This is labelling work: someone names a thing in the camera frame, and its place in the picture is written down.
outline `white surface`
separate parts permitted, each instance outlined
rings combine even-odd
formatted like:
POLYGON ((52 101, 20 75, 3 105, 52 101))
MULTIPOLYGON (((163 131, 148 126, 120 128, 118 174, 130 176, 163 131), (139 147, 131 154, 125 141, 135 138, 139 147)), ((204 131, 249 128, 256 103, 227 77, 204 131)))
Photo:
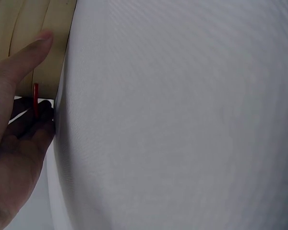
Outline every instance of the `white surface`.
POLYGON ((59 174, 57 169, 57 159, 54 154, 48 154, 46 158, 48 187, 51 213, 54 216, 54 229, 56 230, 73 230, 67 208, 65 206, 62 188, 60 186, 59 174))
POLYGON ((288 230, 288 0, 79 0, 65 66, 75 230, 288 230))

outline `finger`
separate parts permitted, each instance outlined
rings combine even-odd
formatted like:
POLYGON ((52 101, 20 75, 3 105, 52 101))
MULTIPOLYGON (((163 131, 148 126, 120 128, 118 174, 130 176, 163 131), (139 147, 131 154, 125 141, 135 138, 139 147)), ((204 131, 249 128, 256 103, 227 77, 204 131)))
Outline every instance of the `finger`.
POLYGON ((0 62, 0 78, 18 84, 29 72, 46 58, 53 42, 53 33, 43 31, 35 42, 15 55, 0 62))
POLYGON ((54 111, 53 108, 49 108, 46 109, 39 121, 37 123, 35 123, 22 137, 21 139, 31 139, 33 137, 33 135, 36 133, 36 131, 38 131, 39 129, 41 129, 44 124, 48 121, 51 121, 53 119, 53 115, 54 115, 54 111))
POLYGON ((51 144, 55 135, 55 126, 53 121, 46 122, 33 135, 31 141, 34 142, 42 155, 45 155, 49 145, 51 144))
MULTIPOLYGON (((51 108, 49 101, 42 101, 38 104, 38 109, 41 113, 51 108)), ((33 108, 29 109, 24 115, 11 122, 4 133, 5 136, 15 135, 18 138, 31 128, 36 122, 33 108)))
POLYGON ((10 120, 14 119, 20 113, 26 111, 31 108, 33 105, 33 99, 31 98, 19 98, 14 100, 13 111, 10 120))

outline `red plastic piece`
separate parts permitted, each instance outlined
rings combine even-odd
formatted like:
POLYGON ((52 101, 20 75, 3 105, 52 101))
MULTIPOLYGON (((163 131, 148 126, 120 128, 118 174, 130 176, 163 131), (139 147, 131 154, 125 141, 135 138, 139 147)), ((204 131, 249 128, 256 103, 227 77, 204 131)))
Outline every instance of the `red plastic piece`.
POLYGON ((39 112, 38 112, 38 84, 37 83, 34 83, 33 109, 34 109, 35 118, 38 119, 39 112))

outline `white fabric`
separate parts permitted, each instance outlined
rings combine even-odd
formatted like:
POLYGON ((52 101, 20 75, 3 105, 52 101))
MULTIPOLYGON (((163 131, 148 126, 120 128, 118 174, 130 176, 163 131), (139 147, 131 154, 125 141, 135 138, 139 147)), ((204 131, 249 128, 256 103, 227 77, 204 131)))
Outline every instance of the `white fabric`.
POLYGON ((65 62, 75 230, 288 230, 288 0, 78 0, 65 62))

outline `fingernail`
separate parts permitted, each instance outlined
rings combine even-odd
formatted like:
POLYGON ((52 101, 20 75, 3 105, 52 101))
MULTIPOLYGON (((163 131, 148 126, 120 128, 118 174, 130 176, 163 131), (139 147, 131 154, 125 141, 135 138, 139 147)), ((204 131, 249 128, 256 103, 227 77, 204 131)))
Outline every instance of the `fingernail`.
POLYGON ((47 41, 52 37, 52 32, 49 30, 42 31, 36 38, 35 41, 47 41))

